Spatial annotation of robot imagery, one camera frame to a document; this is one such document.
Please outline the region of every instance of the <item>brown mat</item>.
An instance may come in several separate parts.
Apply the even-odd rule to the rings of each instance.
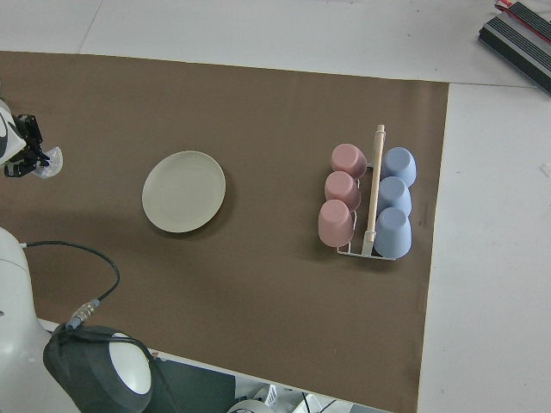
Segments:
[[[121,267],[93,319],[149,347],[384,410],[418,398],[448,85],[143,59],[0,53],[3,96],[36,114],[65,167],[2,179],[2,226],[18,239],[85,243]],[[337,255],[317,236],[333,147],[417,158],[413,248],[397,262]],[[226,199],[171,235],[141,206],[150,170],[204,151]],[[65,321],[112,280],[94,256],[28,250],[39,317]]]

